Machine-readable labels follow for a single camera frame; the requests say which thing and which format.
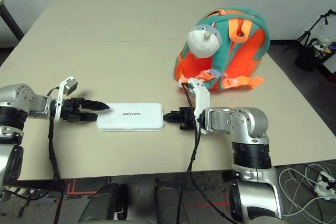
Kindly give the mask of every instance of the white bracket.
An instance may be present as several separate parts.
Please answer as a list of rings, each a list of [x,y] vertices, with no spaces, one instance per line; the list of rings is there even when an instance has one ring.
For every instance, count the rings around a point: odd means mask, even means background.
[[[55,122],[59,122],[63,103],[63,95],[70,95],[77,87],[77,81],[70,76],[59,84],[58,95],[56,99]]]
[[[202,112],[210,107],[210,93],[207,88],[204,86],[203,82],[197,80],[195,78],[190,78],[188,83],[191,84],[193,87],[190,88],[191,94],[195,95],[195,110],[194,115],[196,121],[200,118],[199,116]],[[203,134],[208,133],[205,129],[201,131]]]

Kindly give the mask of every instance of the white power bank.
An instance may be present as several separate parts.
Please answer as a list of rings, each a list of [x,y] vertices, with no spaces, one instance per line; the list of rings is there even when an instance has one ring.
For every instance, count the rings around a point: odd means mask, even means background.
[[[97,118],[101,131],[159,131],[163,127],[159,103],[107,103]]]

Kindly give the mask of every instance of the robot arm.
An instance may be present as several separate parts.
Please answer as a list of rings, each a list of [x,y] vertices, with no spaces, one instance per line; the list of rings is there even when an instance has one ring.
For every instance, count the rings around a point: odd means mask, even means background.
[[[268,155],[268,120],[264,112],[257,108],[213,108],[201,81],[190,78],[188,88],[196,96],[194,115],[189,108],[180,108],[164,118],[181,123],[181,130],[193,130],[194,116],[201,123],[203,134],[230,135],[234,150],[228,192],[231,218],[242,223],[258,216],[281,218],[279,185]]]
[[[63,94],[71,94],[78,82],[69,77],[60,84],[58,98],[37,95],[26,84],[15,84],[0,89],[0,191],[4,184],[14,183],[20,175],[23,148],[20,146],[27,117],[48,119],[50,117],[67,122],[95,121],[94,113],[81,113],[79,107],[103,110],[109,107],[83,98],[63,100]]]

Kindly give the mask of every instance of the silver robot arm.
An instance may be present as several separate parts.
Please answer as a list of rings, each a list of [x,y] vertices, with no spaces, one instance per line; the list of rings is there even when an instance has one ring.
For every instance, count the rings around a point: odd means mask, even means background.
[[[202,117],[207,132],[231,136],[236,177],[229,183],[231,217],[243,223],[256,216],[281,218],[280,191],[268,155],[264,112],[257,108],[207,108]]]
[[[5,184],[14,183],[20,175],[23,148],[20,146],[27,118],[55,118],[67,122],[95,121],[95,113],[81,113],[79,108],[104,110],[109,107],[97,101],[83,98],[64,100],[77,87],[74,77],[68,77],[60,83],[57,99],[48,95],[37,95],[26,84],[15,84],[0,89],[0,191]]]
[[[0,89],[0,191],[20,175],[27,117],[48,119],[51,101],[52,97],[37,95],[26,84]]]

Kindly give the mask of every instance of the unitree logo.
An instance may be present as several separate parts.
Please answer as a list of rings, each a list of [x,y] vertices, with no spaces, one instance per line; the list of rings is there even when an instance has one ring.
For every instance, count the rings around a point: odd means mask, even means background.
[[[141,115],[140,112],[124,112],[122,115]]]

